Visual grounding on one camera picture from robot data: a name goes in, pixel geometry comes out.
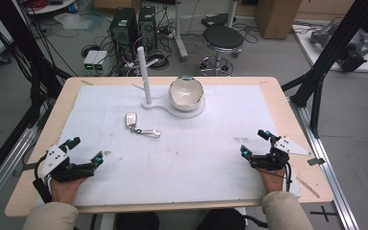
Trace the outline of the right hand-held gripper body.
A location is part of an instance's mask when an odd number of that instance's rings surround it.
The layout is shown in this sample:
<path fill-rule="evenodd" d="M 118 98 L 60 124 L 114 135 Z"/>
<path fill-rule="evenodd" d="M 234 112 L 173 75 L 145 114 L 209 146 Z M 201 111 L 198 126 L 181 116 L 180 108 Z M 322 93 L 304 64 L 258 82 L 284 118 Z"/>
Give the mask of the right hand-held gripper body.
<path fill-rule="evenodd" d="M 269 152 L 264 155 L 249 153 L 248 162 L 254 169 L 276 171 L 284 168 L 291 154 L 311 155 L 311 151 L 303 148 L 286 136 L 269 135 L 265 137 L 269 142 Z"/>

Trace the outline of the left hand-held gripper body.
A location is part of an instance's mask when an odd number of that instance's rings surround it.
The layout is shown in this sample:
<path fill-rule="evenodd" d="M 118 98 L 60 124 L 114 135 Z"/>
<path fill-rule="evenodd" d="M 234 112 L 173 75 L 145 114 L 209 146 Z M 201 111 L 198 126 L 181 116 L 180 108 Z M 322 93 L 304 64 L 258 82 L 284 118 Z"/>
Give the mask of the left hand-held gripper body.
<path fill-rule="evenodd" d="M 93 163 L 73 164 L 66 151 L 66 148 L 60 148 L 56 145 L 50 146 L 46 154 L 36 163 L 34 177 L 36 179 L 51 177 L 55 181 L 63 183 L 94 175 Z"/>

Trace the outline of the silver key fob with keyring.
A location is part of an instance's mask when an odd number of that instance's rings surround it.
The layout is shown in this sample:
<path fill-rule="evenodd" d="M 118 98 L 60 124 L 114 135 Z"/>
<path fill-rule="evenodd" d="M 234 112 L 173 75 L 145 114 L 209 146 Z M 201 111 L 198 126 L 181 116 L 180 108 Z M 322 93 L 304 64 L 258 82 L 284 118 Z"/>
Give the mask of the silver key fob with keyring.
<path fill-rule="evenodd" d="M 159 138 L 161 136 L 161 132 L 155 129 L 141 129 L 137 128 L 137 113 L 136 112 L 128 112 L 126 114 L 126 128 L 129 129 L 132 133 L 136 133 L 139 135 L 144 135 L 152 138 Z"/>

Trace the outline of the person's left hand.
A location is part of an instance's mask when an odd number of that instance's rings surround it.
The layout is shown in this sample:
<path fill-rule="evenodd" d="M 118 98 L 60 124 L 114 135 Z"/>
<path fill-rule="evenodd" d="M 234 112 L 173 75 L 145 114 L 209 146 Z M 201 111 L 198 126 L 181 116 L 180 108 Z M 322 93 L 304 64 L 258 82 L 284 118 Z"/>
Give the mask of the person's left hand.
<path fill-rule="evenodd" d="M 74 181 L 60 183 L 52 179 L 50 185 L 53 202 L 72 204 L 77 195 L 80 185 L 84 181 L 85 178 L 81 178 Z"/>

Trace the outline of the thin wooden stick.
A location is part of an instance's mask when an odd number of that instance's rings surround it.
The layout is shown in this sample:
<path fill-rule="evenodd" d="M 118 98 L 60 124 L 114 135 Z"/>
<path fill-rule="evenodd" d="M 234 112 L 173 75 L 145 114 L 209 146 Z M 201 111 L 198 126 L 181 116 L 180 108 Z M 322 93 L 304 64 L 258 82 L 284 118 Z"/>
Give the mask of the thin wooden stick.
<path fill-rule="evenodd" d="M 305 182 L 303 179 L 301 179 L 300 177 L 296 177 L 297 180 L 307 189 L 309 190 L 315 197 L 320 198 L 320 194 L 315 191 L 307 182 Z"/>

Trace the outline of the person's right leg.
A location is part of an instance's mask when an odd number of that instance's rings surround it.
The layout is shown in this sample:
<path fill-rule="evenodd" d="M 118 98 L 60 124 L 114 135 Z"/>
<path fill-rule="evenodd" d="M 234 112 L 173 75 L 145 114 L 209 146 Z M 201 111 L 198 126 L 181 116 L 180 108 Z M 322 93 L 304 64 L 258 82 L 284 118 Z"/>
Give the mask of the person's right leg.
<path fill-rule="evenodd" d="M 244 230 L 245 220 L 235 209 L 210 210 L 196 230 Z"/>

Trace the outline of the person's left leg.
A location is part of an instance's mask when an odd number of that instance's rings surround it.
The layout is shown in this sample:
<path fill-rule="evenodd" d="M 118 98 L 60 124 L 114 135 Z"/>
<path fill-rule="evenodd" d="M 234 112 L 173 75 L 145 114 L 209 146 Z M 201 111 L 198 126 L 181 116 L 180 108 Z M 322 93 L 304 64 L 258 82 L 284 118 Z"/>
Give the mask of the person's left leg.
<path fill-rule="evenodd" d="M 116 230 L 158 230 L 159 218 L 154 212 L 120 214 Z"/>

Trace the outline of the white ceramic bowl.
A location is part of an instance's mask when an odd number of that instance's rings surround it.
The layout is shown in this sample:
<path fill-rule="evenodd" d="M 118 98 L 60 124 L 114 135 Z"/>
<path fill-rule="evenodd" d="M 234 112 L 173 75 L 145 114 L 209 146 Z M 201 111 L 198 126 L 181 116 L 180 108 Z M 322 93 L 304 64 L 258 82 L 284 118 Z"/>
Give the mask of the white ceramic bowl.
<path fill-rule="evenodd" d="M 197 109 L 203 100 L 203 86 L 193 77 L 178 77 L 169 88 L 172 106 L 181 111 Z"/>

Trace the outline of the white box with green light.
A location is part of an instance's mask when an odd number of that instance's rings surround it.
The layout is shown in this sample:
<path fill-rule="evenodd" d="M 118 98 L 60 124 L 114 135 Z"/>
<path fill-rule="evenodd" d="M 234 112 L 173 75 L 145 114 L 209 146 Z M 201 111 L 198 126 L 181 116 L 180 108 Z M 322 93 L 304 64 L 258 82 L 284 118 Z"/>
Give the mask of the white box with green light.
<path fill-rule="evenodd" d="M 91 71 L 94 69 L 94 62 L 96 59 L 98 52 L 97 51 L 89 51 L 83 61 L 83 66 L 86 71 Z"/>
<path fill-rule="evenodd" d="M 107 51 L 98 51 L 93 62 L 96 71 L 103 71 L 106 65 Z"/>

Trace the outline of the black round stool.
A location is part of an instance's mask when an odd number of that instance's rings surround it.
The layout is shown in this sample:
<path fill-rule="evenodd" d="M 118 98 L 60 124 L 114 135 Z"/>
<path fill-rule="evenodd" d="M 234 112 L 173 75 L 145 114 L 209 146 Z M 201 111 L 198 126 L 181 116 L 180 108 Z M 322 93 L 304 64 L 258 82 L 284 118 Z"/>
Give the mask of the black round stool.
<path fill-rule="evenodd" d="M 224 58 L 223 54 L 232 54 L 236 57 L 241 52 L 244 42 L 243 36 L 236 30 L 226 26 L 210 26 L 202 34 L 205 46 L 215 51 L 213 57 L 205 57 L 198 65 L 198 71 L 203 76 L 234 75 L 233 63 Z"/>

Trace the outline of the large black computer tower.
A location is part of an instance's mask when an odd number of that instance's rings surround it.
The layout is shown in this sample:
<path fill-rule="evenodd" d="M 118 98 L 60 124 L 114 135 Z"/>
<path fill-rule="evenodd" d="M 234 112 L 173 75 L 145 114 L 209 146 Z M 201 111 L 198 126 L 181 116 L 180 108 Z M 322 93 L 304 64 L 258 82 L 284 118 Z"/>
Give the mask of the large black computer tower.
<path fill-rule="evenodd" d="M 133 61 L 135 41 L 139 38 L 134 8 L 118 8 L 109 26 L 116 52 L 125 60 Z"/>

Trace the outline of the white desk leg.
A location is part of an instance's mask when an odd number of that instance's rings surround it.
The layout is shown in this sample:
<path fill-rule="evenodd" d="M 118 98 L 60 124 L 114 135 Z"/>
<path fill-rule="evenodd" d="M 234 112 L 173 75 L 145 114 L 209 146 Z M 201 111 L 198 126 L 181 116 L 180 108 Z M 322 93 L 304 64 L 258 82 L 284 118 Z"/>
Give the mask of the white desk leg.
<path fill-rule="evenodd" d="M 184 45 L 181 37 L 181 0 L 174 0 L 175 3 L 175 29 L 173 33 L 174 41 L 179 52 L 179 58 L 181 61 L 186 61 L 188 59 L 188 52 Z"/>

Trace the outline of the white round table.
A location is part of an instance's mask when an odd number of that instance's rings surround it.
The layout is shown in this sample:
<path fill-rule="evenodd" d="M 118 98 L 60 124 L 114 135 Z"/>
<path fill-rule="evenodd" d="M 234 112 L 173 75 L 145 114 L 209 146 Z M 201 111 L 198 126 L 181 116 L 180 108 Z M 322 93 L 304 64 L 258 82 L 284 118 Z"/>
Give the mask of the white round table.
<path fill-rule="evenodd" d="M 75 5 L 77 0 L 27 0 L 23 3 L 28 13 L 54 12 Z"/>

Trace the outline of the slim black computer tower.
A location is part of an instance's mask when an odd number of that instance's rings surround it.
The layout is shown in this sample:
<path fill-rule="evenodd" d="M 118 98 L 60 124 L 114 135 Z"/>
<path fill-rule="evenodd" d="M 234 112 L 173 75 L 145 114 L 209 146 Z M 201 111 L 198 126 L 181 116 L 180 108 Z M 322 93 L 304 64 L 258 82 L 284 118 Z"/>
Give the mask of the slim black computer tower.
<path fill-rule="evenodd" d="M 142 6 L 138 18 L 142 44 L 148 50 L 156 48 L 155 7 Z"/>

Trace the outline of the aluminium rail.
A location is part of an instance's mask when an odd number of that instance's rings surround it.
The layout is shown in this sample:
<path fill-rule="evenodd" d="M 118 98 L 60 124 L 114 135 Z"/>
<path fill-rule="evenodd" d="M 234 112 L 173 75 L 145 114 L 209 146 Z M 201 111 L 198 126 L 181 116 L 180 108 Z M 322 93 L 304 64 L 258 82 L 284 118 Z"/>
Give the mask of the aluminium rail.
<path fill-rule="evenodd" d="M 27 152 L 27 149 L 32 145 L 32 141 L 37 135 L 37 128 L 26 128 L 22 134 L 14 139 L 14 143 L 9 147 L 9 154 L 0 164 L 0 191 L 7 183 L 12 175 L 12 172 L 19 164 L 22 156 Z"/>
<path fill-rule="evenodd" d="M 324 163 L 320 163 L 319 167 L 325 174 L 327 182 L 333 191 L 333 205 L 337 211 L 344 230 L 359 230 L 354 213 L 346 199 L 343 190 L 339 184 L 337 176 L 334 172 L 331 161 L 326 153 L 326 150 L 319 138 L 316 138 L 314 132 L 310 129 L 311 115 L 305 107 L 299 107 L 292 102 L 288 102 L 293 110 L 300 127 L 305 133 L 305 136 L 310 144 L 313 154 L 318 159 L 323 159 Z"/>

